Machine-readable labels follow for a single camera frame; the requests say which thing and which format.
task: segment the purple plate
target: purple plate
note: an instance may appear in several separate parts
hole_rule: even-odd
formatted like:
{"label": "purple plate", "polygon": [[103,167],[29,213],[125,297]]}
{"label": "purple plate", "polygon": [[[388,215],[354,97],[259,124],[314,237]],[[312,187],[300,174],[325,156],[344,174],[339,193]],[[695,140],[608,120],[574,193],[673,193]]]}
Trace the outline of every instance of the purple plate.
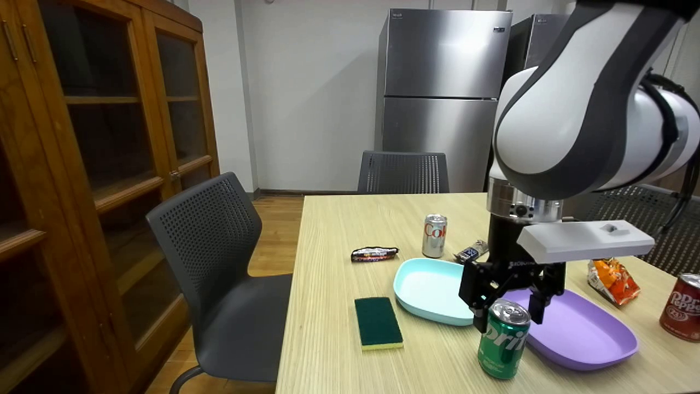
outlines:
{"label": "purple plate", "polygon": [[[529,303],[529,290],[508,290],[508,300]],[[568,369],[602,369],[637,353],[634,333],[577,293],[554,296],[542,324],[526,333],[531,351]]]}

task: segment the green can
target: green can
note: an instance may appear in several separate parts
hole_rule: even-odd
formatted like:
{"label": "green can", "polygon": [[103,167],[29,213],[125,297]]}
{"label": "green can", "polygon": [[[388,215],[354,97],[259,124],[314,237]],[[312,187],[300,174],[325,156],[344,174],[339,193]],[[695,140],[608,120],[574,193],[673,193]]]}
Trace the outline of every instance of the green can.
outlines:
{"label": "green can", "polygon": [[521,303],[501,297],[488,309],[478,341],[478,365],[488,376],[497,380],[516,376],[526,328],[529,312]]}

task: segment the wooden cabinet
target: wooden cabinet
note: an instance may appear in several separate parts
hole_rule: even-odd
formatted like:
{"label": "wooden cabinet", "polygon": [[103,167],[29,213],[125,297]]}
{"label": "wooden cabinet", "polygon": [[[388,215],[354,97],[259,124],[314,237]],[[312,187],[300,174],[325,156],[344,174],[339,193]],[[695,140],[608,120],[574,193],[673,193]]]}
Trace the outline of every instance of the wooden cabinet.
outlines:
{"label": "wooden cabinet", "polygon": [[201,23],[0,0],[0,392],[137,392],[188,326],[144,215],[219,173]]}

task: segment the teal plate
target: teal plate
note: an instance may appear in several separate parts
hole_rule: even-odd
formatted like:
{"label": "teal plate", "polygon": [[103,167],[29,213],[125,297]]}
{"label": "teal plate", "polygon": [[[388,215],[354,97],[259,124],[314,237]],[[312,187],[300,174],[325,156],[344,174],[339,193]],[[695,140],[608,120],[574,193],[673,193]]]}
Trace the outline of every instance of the teal plate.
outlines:
{"label": "teal plate", "polygon": [[394,276],[394,296],[411,315],[470,326],[473,311],[458,297],[462,264],[435,257],[408,257]]}

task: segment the chair leg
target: chair leg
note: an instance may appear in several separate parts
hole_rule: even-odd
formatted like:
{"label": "chair leg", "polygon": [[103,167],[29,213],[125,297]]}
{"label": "chair leg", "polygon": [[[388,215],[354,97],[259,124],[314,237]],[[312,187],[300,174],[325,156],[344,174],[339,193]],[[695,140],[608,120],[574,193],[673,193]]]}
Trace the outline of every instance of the chair leg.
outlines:
{"label": "chair leg", "polygon": [[196,375],[201,375],[201,371],[204,371],[201,365],[193,365],[189,369],[182,371],[182,375],[175,379],[175,383],[172,383],[172,387],[170,387],[170,394],[178,394],[182,386],[188,383],[193,376],[196,376]]}

